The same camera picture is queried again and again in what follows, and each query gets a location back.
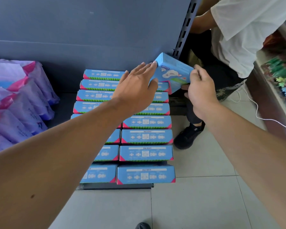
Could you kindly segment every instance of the white cord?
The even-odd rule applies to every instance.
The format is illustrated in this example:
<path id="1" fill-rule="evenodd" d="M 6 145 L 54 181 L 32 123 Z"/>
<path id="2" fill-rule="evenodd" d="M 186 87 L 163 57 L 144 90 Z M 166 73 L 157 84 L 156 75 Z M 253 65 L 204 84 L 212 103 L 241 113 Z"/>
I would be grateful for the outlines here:
<path id="1" fill-rule="evenodd" d="M 253 103 L 255 103 L 255 104 L 256 104 L 255 117 L 256 117 L 256 118 L 258 118 L 258 119 L 261 119 L 261 120 L 263 120 L 263 121 L 275 121 L 275 122 L 279 123 L 280 125 L 282 125 L 283 127 L 285 127 L 285 128 L 286 128 L 286 126 L 285 126 L 285 125 L 283 125 L 282 123 L 280 123 L 280 122 L 278 122 L 278 121 L 276 121 L 276 120 L 274 120 L 274 119 L 263 119 L 263 118 L 260 118 L 260 117 L 258 117 L 258 116 L 257 116 L 257 112 L 258 112 L 258 104 L 257 104 L 254 100 L 252 100 L 252 99 L 249 97 L 249 94 L 248 94 L 247 90 L 245 89 L 245 83 L 246 83 L 246 81 L 245 81 L 245 82 L 244 82 L 244 84 L 243 84 L 243 89 L 244 89 L 244 91 L 246 92 L 246 94 L 247 94 L 247 96 L 248 96 L 249 100 L 251 100 Z M 239 103 L 239 102 L 240 102 L 240 94 L 239 94 L 239 91 L 240 91 L 240 90 L 241 90 L 241 89 L 239 89 L 239 90 L 237 91 L 238 96 L 239 96 L 239 101 L 237 102 L 237 101 L 232 100 L 232 101 L 233 101 L 233 102 L 235 102 L 235 103 Z"/>

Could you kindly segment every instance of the black pants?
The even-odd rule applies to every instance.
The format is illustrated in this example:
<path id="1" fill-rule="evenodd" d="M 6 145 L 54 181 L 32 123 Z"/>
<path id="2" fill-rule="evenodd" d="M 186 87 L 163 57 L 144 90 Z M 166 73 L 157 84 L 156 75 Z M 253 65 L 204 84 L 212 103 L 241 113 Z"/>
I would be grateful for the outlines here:
<path id="1" fill-rule="evenodd" d="M 192 50 L 194 54 L 202 61 L 203 68 L 214 80 L 216 90 L 235 86 L 236 84 L 239 84 L 245 80 L 239 78 L 236 71 L 218 60 L 211 53 L 211 40 L 211 30 L 207 30 L 202 34 L 189 34 L 183 46 L 179 60 L 183 63 L 187 63 L 189 52 Z M 202 120 L 194 114 L 193 105 L 189 100 L 187 100 L 187 119 L 192 124 L 202 122 Z"/>

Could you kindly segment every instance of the shirt sleeve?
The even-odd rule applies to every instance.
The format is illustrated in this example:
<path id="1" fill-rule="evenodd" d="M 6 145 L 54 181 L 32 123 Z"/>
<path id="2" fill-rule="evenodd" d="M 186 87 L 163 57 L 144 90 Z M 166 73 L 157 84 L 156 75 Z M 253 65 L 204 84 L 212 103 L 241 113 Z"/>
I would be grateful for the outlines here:
<path id="1" fill-rule="evenodd" d="M 220 0 L 211 7 L 212 16 L 225 40 L 229 40 L 267 11 L 278 0 Z"/>

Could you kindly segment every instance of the hand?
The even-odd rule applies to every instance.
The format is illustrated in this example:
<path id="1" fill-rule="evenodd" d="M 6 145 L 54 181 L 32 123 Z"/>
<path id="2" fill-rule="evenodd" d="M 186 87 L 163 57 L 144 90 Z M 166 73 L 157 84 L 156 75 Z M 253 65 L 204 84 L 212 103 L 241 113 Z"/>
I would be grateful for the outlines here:
<path id="1" fill-rule="evenodd" d="M 210 105 L 219 104 L 216 97 L 215 85 L 205 69 L 199 65 L 194 66 L 190 75 L 191 83 L 182 85 L 183 90 L 188 90 L 184 95 L 193 104 L 193 111 L 197 117 L 203 120 Z"/>
<path id="2" fill-rule="evenodd" d="M 157 62 L 141 63 L 130 73 L 122 75 L 112 99 L 117 99 L 129 111 L 129 117 L 143 111 L 154 99 L 158 79 L 150 81 L 157 68 Z"/>

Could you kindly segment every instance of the floor tile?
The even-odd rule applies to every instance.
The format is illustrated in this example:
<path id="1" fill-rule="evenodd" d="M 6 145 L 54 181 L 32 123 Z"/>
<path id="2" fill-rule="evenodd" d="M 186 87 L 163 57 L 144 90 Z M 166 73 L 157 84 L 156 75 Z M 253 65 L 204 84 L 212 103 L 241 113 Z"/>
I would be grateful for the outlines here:
<path id="1" fill-rule="evenodd" d="M 172 116 L 173 136 L 176 137 L 188 125 L 185 116 Z M 191 148 L 179 150 L 174 147 L 174 161 L 169 161 L 169 164 L 175 166 L 176 177 L 235 175 L 232 164 L 207 128 Z"/>
<path id="2" fill-rule="evenodd" d="M 268 213 L 267 209 L 263 206 L 260 200 L 258 200 L 243 179 L 240 176 L 237 176 L 237 180 L 246 205 L 252 229 L 280 229 L 280 226 Z"/>
<path id="3" fill-rule="evenodd" d="M 252 99 L 252 96 L 250 95 L 250 92 L 248 90 L 248 87 L 246 85 L 241 86 L 238 88 L 235 92 L 233 92 L 226 101 L 250 101 L 249 97 L 247 96 L 245 90 L 247 91 L 249 97 Z"/>
<path id="4" fill-rule="evenodd" d="M 260 127 L 263 130 L 266 130 L 265 124 L 263 120 L 258 119 L 255 117 L 256 112 L 256 105 L 251 101 L 241 101 L 239 103 L 234 103 L 233 101 L 224 101 L 222 105 L 226 106 L 227 108 L 231 109 L 238 115 L 244 117 L 251 123 L 255 124 L 256 126 Z"/>
<path id="5" fill-rule="evenodd" d="M 49 229 L 134 229 L 151 212 L 150 190 L 75 191 Z"/>
<path id="6" fill-rule="evenodd" d="M 153 229 L 250 229 L 235 176 L 177 178 L 152 189 Z"/>

